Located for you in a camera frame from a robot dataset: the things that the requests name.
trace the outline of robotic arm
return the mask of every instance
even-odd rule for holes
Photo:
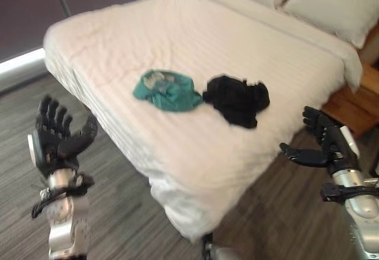
[[[361,260],[379,259],[379,178],[364,179],[358,164],[359,151],[350,131],[341,129],[320,111],[305,107],[304,123],[321,150],[294,149],[280,144],[291,161],[326,168],[335,184],[324,184],[321,196],[345,206],[351,237]]]
[[[46,207],[51,228],[50,260],[85,260],[89,246],[89,202],[85,194],[94,180],[78,172],[76,156],[94,141],[97,121],[90,114],[82,130],[71,135],[72,117],[65,107],[56,113],[58,106],[56,100],[45,97],[38,108],[36,129],[28,135],[33,164],[48,183],[33,207],[32,218]]]

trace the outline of teal shirt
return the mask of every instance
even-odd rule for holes
[[[165,111],[189,111],[203,102],[191,78],[167,70],[150,70],[136,85],[133,95]]]

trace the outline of wooden nightstand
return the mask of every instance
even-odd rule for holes
[[[361,86],[353,93],[348,86],[335,92],[322,111],[347,125],[359,137],[379,124],[379,70],[363,63]]]

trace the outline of black cloth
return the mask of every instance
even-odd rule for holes
[[[230,124],[248,129],[256,127],[256,113],[270,104],[268,90],[263,83],[247,85],[246,81],[226,75],[208,82],[203,100],[213,104]]]

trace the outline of gray floor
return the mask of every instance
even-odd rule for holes
[[[0,96],[0,258],[47,259],[49,227],[44,215],[31,220],[41,185],[28,155],[39,99],[50,93],[74,114],[74,128],[85,111],[51,76]],[[368,168],[379,141],[373,130],[359,140],[362,165]],[[315,146],[301,131],[294,145]],[[149,194],[149,184],[100,131],[80,157],[94,176],[91,202],[90,260],[200,258],[199,245],[182,238]],[[319,189],[329,178],[322,169],[285,161],[270,166],[215,231],[218,242],[236,248],[244,259],[354,260],[341,208],[322,203]]]

